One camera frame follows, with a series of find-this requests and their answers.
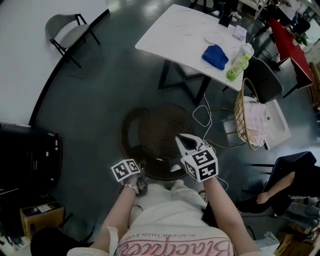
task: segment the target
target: person's arm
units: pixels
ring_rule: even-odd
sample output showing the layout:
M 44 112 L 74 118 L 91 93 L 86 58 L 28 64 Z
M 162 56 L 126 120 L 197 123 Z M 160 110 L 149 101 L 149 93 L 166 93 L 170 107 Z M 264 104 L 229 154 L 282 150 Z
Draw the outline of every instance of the person's arm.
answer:
M 237 255 L 260 252 L 249 236 L 245 224 L 228 194 L 216 177 L 203 182 L 215 221 L 220 230 L 230 238 Z
M 269 189 L 269 191 L 259 194 L 256 199 L 256 203 L 264 204 L 276 193 L 289 187 L 294 182 L 294 179 L 295 179 L 295 172 L 292 171 L 287 176 L 280 179 L 276 184 L 274 184 L 272 188 Z
M 137 184 L 137 175 L 131 176 L 126 182 Z M 129 228 L 131 210 L 136 199 L 136 192 L 130 187 L 124 187 L 111 211 L 105 218 L 100 234 L 91 248 L 109 253 L 110 233 L 107 227 L 116 228 L 120 240 Z

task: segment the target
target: blue cloth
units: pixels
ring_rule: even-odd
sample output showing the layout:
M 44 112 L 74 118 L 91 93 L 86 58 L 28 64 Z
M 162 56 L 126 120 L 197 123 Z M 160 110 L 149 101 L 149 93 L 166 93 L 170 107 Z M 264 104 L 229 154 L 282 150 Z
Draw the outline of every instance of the blue cloth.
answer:
M 202 54 L 202 59 L 219 70 L 224 70 L 226 63 L 229 61 L 224 51 L 216 44 L 208 46 Z

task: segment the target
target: white plate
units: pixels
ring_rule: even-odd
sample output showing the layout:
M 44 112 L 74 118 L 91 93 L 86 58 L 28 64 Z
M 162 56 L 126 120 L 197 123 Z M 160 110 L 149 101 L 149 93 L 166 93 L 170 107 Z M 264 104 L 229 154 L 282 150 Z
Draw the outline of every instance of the white plate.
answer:
M 204 35 L 204 40 L 213 45 L 222 45 L 224 38 L 219 33 L 206 33 Z

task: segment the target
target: gold wire basket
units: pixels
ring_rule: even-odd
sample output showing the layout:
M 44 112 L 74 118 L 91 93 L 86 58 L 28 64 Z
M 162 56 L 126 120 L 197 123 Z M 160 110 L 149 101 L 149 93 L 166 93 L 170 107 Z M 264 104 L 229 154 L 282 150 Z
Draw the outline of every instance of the gold wire basket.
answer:
M 250 86 L 252 87 L 256 100 L 251 97 L 245 97 L 244 90 L 245 90 L 246 81 L 250 83 Z M 220 108 L 220 110 L 227 110 L 227 111 L 234 112 L 234 125 L 235 125 L 236 131 L 229 132 L 227 133 L 227 135 L 237 133 L 237 135 L 239 136 L 239 139 L 241 139 L 243 143 L 236 146 L 221 146 L 212 142 L 210 139 L 207 139 L 209 143 L 224 149 L 234 149 L 242 146 L 245 143 L 248 143 L 249 148 L 253 151 L 257 150 L 258 147 L 262 147 L 265 144 L 264 139 L 255 139 L 248 134 L 247 124 L 246 124 L 246 115 L 245 115 L 245 103 L 247 102 L 259 103 L 259 99 L 257 96 L 256 89 L 252 84 L 252 82 L 248 78 L 244 78 L 242 81 L 241 90 L 239 91 L 235 100 L 234 111 L 229 108 Z

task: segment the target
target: bracelet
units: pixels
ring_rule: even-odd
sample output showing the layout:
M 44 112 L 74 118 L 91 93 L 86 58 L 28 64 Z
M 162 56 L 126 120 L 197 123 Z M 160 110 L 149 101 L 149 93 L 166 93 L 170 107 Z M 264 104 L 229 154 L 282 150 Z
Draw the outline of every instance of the bracelet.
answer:
M 119 191 L 119 194 L 122 192 L 122 190 L 124 189 L 124 187 L 128 187 L 128 188 L 134 190 L 134 192 L 135 192 L 136 195 L 139 194 L 137 185 L 135 185 L 135 184 L 133 184 L 133 183 L 131 183 L 131 182 L 127 182 L 127 183 L 123 184 L 121 190 Z

